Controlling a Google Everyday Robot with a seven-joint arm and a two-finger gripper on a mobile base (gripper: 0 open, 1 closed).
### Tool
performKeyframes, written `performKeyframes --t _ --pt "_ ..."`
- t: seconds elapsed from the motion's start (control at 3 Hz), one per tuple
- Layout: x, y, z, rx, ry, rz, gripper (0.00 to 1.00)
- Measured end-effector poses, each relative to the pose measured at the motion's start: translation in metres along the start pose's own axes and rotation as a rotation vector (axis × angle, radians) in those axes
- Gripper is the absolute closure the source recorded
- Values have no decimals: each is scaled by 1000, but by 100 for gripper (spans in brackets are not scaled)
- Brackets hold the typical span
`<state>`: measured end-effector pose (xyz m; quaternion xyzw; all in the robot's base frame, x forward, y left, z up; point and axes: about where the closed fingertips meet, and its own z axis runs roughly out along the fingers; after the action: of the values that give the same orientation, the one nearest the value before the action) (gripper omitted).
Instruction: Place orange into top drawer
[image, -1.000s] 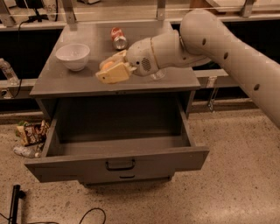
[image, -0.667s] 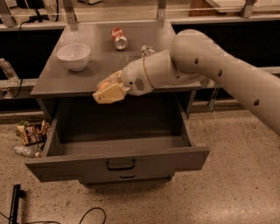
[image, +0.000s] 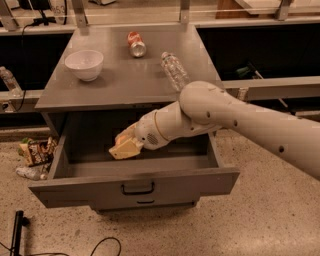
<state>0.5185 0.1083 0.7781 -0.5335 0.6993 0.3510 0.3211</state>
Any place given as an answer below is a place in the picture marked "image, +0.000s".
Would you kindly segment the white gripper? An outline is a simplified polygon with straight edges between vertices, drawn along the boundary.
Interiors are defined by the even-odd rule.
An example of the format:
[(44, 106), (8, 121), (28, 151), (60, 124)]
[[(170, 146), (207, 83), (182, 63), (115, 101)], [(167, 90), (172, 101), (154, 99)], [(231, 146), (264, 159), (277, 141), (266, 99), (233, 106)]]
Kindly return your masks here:
[[(121, 144), (116, 144), (119, 135), (126, 135), (127, 139)], [(119, 133), (115, 138), (115, 145), (109, 149), (109, 153), (116, 160), (127, 159), (139, 155), (143, 146), (148, 150), (156, 150), (168, 143), (169, 141), (158, 130), (156, 111), (152, 111), (143, 115), (136, 124), (130, 125)]]

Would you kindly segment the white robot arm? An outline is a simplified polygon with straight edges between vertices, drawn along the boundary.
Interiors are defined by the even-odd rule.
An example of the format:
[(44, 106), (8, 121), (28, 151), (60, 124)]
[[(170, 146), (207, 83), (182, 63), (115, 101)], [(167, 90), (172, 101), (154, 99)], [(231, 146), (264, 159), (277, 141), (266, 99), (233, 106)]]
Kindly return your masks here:
[(116, 159), (156, 150), (180, 137), (231, 129), (311, 177), (320, 179), (317, 122), (243, 102), (205, 81), (186, 85), (177, 101), (153, 110), (116, 136)]

